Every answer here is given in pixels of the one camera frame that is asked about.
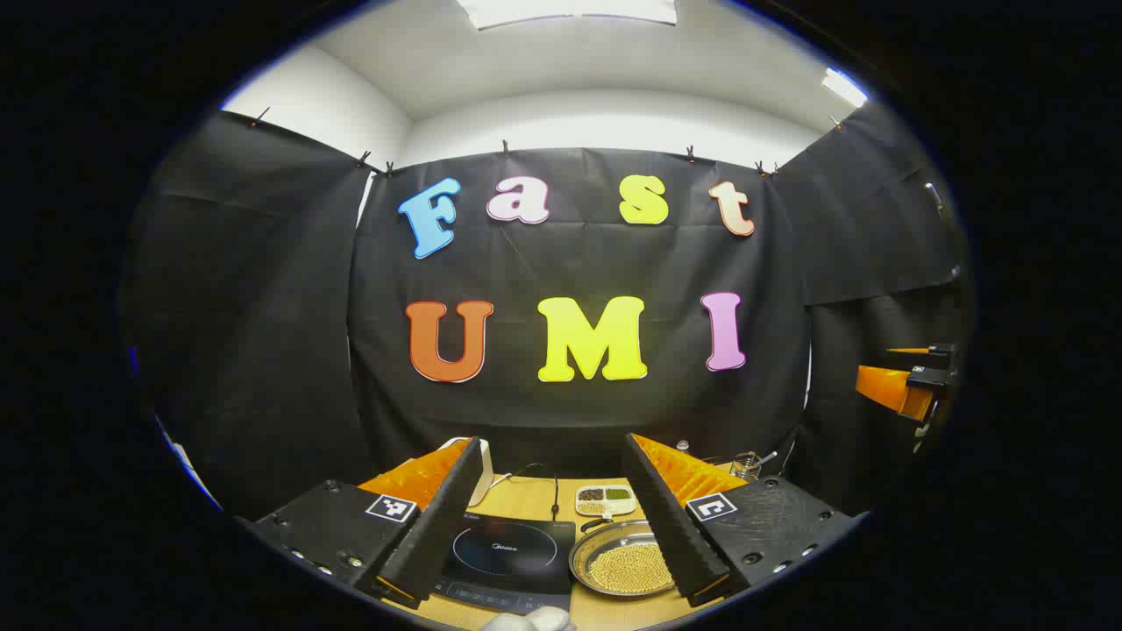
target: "white tray with compartments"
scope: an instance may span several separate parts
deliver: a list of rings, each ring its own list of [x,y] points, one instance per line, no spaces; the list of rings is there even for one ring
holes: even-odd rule
[[[626,484],[581,486],[577,490],[574,504],[577,514],[608,519],[611,519],[611,515],[625,515],[638,505],[635,502],[635,492]]]

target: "orange letter u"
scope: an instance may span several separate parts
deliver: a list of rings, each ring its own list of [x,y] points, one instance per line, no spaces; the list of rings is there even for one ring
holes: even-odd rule
[[[463,357],[459,362],[445,362],[436,344],[440,320],[448,308],[440,302],[414,302],[405,308],[410,319],[410,359],[419,373],[434,382],[466,382],[484,367],[487,317],[495,312],[495,305],[468,300],[458,304],[456,312],[463,318]]]

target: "black cooktop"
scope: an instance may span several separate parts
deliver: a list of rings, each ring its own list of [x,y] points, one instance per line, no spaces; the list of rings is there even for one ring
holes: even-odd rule
[[[495,611],[569,609],[571,521],[533,521],[467,513],[434,591]]]

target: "letter f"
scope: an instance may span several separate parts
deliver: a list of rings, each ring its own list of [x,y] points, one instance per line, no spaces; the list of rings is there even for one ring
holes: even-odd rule
[[[443,219],[445,223],[456,221],[456,207],[448,195],[459,192],[460,183],[445,177],[397,207],[397,212],[410,219],[413,236],[417,239],[413,256],[424,258],[452,243],[452,231],[443,229],[439,220]],[[431,203],[433,199],[436,200],[435,205]]]

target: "white wall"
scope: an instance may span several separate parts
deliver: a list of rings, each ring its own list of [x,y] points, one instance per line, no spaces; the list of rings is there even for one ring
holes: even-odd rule
[[[642,90],[571,90],[496,99],[416,121],[405,166],[503,149],[599,147],[684,154],[767,171],[821,135],[725,101]]]
[[[315,46],[302,46],[230,98],[222,109],[265,119],[384,166],[397,162],[412,121],[377,88]]]

